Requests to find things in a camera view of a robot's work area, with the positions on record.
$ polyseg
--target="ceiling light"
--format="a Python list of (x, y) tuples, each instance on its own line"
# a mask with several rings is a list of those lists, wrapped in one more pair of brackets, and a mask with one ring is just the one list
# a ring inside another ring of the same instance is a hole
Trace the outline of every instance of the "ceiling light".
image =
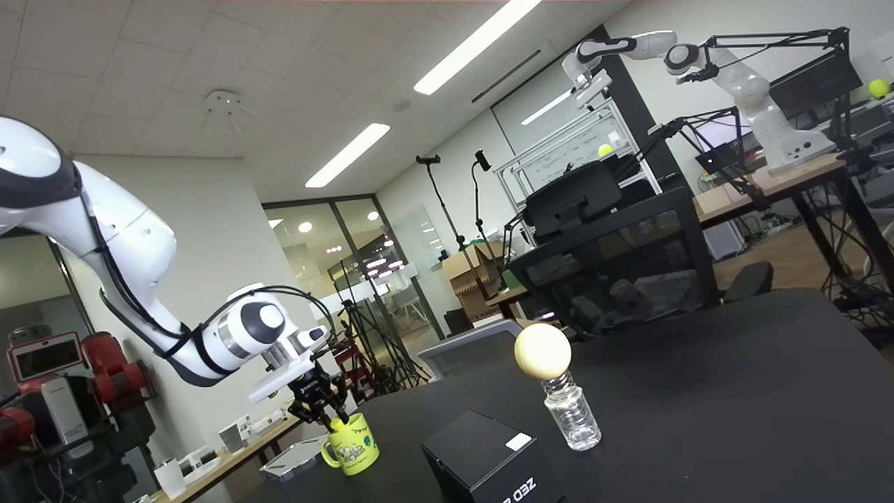
[(555, 94), (551, 102), (544, 102), (541, 108), (535, 108), (533, 114), (527, 114), (524, 121), (523, 121), (523, 129), (527, 129), (533, 121), (538, 121), (544, 111), (551, 111), (551, 108), (555, 108), (560, 100), (567, 100), (569, 98), (569, 88), (567, 93), (560, 93), (560, 94)]
[(345, 169), (364, 151), (389, 133), (389, 123), (368, 123), (345, 149), (340, 149), (322, 169), (316, 169), (303, 186), (327, 186), (340, 169)]
[(417, 81), (419, 94), (432, 94), (459, 70), (478, 58), (492, 42), (498, 42), (513, 23), (535, 9), (538, 0), (509, 0), (498, 14), (492, 14), (470, 40), (464, 40), (447, 58), (440, 58), (425, 77)]

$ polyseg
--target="black stand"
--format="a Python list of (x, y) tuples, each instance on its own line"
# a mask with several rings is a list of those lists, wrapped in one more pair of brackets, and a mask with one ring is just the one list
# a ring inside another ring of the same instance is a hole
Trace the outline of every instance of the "black stand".
[(447, 211), (447, 204), (445, 204), (445, 199), (440, 199), (439, 182), (435, 182), (435, 176), (429, 174), (429, 164), (439, 164), (440, 157), (417, 157), (417, 163), (425, 164), (426, 182), (429, 182), (429, 186), (435, 189), (435, 199), (439, 199), (440, 211), (445, 211), (445, 218), (447, 218), (447, 224), (450, 224), (450, 232), (452, 232), (452, 238), (456, 238), (459, 251), (466, 256), (466, 265), (470, 265), (470, 271), (474, 274), (474, 284), (478, 284), (479, 295), (484, 295), (484, 298), (492, 298), (492, 292), (488, 292), (485, 284), (479, 281), (478, 269), (474, 269), (474, 263), (472, 263), (472, 256), (470, 256), (470, 251), (466, 251), (466, 238), (456, 228), (452, 214)]

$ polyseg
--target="green cup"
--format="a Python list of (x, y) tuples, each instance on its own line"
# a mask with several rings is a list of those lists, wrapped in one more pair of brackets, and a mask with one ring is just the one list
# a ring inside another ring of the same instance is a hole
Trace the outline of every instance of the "green cup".
[(364, 413), (351, 413), (345, 421), (333, 420), (322, 459), (344, 474), (357, 474), (380, 459), (380, 446), (372, 438)]

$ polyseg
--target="light stand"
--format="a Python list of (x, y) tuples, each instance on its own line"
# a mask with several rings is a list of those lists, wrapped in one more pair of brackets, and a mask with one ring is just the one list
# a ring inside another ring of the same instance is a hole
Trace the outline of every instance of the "light stand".
[(466, 238), (456, 228), (452, 214), (450, 214), (450, 210), (447, 210), (447, 204), (445, 204), (445, 196), (440, 196), (440, 189), (439, 189), (439, 182), (435, 182), (435, 176), (429, 174), (429, 168), (439, 164), (440, 157), (417, 157), (417, 163), (425, 164), (426, 182), (429, 182), (429, 186), (432, 186), (432, 193), (435, 193), (435, 199), (439, 199), (439, 204), (440, 204), (440, 211), (445, 211), (445, 218), (447, 218), (447, 224), (450, 224), (450, 232), (452, 232), (452, 238), (456, 238), (456, 246), (459, 246), (459, 251), (466, 256), (470, 271), (474, 274), (474, 284), (478, 284), (478, 291), (479, 291), (479, 298), (492, 298), (492, 292), (488, 292), (485, 284), (479, 281), (478, 269), (474, 269), (474, 263), (472, 263), (472, 256), (470, 256), (470, 251), (466, 251)]
[(484, 151), (474, 151), (474, 163), (472, 163), (472, 186), (474, 186), (474, 196), (472, 196), (472, 200), (474, 200), (474, 228), (478, 228), (478, 238), (484, 239), (484, 246), (485, 246), (485, 251), (488, 251), (488, 260), (498, 260), (498, 251), (493, 251), (492, 239), (488, 239), (485, 232), (484, 232), (474, 164), (485, 174), (485, 169), (492, 169), (492, 163), (485, 163)]

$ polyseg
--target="computer screen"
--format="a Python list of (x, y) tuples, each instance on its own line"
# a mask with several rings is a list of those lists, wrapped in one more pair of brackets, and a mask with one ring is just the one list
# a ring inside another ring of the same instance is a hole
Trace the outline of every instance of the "computer screen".
[(69, 365), (81, 365), (81, 350), (74, 336), (53, 336), (28, 347), (12, 347), (12, 362), (16, 379), (32, 379), (56, 373)]
[(864, 81), (843, 51), (829, 51), (804, 66), (776, 77), (770, 98), (797, 129), (815, 129), (836, 118), (836, 100), (857, 88)]

